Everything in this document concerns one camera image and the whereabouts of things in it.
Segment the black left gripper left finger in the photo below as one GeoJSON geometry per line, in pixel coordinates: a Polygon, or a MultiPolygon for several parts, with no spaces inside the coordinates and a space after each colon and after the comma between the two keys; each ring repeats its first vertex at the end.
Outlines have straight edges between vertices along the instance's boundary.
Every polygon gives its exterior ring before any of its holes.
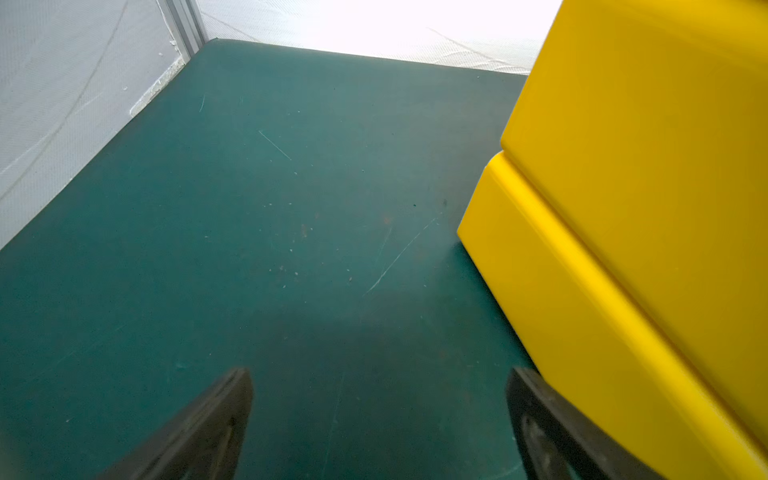
{"type": "Polygon", "coordinates": [[[248,369],[233,368],[99,479],[232,479],[253,400],[248,369]]]}

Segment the yellow plastic drawer cabinet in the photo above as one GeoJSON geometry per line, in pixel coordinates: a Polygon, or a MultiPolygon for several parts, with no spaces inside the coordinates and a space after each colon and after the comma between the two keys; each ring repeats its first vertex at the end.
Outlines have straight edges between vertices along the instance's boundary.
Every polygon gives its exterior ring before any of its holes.
{"type": "Polygon", "coordinates": [[[642,466],[766,477],[765,2],[563,2],[458,235],[642,466]]]}

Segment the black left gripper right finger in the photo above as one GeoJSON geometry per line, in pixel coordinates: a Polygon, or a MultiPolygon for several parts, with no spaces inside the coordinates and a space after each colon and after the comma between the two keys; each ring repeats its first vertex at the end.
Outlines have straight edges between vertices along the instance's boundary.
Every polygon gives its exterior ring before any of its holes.
{"type": "Polygon", "coordinates": [[[554,390],[536,370],[514,367],[506,400],[529,479],[658,479],[554,390]]]}

